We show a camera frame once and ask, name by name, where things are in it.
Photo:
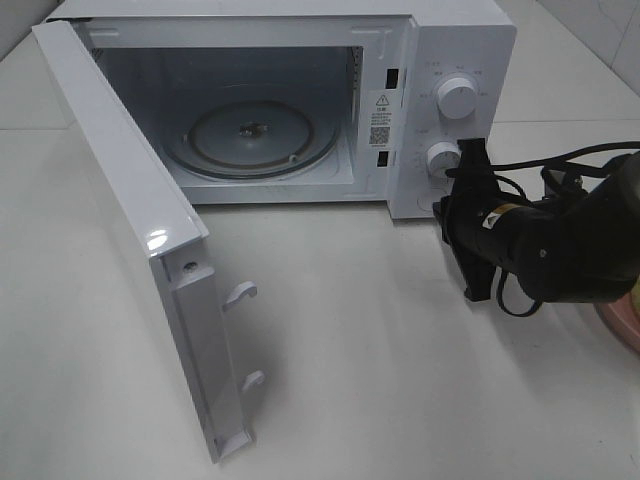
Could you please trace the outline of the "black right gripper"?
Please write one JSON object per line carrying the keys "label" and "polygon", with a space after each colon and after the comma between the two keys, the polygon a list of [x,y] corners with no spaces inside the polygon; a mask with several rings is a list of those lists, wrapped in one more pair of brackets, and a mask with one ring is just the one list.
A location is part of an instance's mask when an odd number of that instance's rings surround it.
{"label": "black right gripper", "polygon": [[503,191],[491,170],[485,138],[461,139],[451,196],[433,203],[442,240],[453,253],[471,302],[491,299],[495,267],[511,273],[538,268],[538,209]]}

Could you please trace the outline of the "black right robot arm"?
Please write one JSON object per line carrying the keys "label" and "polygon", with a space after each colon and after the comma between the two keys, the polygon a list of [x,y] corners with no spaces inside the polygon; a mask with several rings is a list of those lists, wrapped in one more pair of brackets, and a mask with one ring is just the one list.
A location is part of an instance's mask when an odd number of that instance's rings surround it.
{"label": "black right robot arm", "polygon": [[639,144],[597,144],[494,165],[483,138],[458,143],[433,205],[472,302],[501,301],[514,275],[536,306],[611,303],[639,278]]}

